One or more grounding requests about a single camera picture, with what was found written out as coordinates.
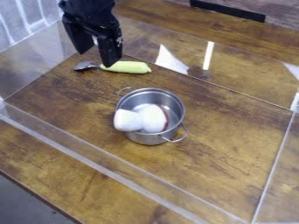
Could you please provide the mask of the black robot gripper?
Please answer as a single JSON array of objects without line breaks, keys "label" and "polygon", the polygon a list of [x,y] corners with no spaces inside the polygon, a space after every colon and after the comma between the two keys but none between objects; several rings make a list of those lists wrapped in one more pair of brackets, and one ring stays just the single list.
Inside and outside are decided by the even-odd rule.
[{"label": "black robot gripper", "polygon": [[71,43],[81,54],[95,44],[106,67],[111,67],[123,55],[123,37],[119,21],[114,15],[117,0],[61,0],[62,22]]}]

